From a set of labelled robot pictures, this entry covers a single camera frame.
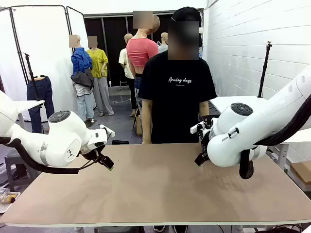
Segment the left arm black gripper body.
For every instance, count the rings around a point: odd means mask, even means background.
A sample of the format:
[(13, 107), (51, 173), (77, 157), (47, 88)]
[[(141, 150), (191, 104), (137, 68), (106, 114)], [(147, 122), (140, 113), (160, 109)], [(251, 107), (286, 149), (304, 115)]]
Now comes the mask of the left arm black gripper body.
[(101, 151), (105, 148), (105, 144), (91, 150), (88, 153), (83, 154), (82, 156), (87, 160), (93, 160), (94, 162), (99, 162), (101, 157)]

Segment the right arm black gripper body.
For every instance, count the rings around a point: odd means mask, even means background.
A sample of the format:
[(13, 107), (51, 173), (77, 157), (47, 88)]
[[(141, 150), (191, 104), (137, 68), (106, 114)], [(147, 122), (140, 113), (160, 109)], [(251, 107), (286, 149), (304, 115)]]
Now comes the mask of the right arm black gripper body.
[(210, 134), (213, 133), (213, 131), (203, 126), (200, 126), (199, 128), (199, 140), (202, 147), (202, 154), (207, 155), (207, 146), (211, 139)]

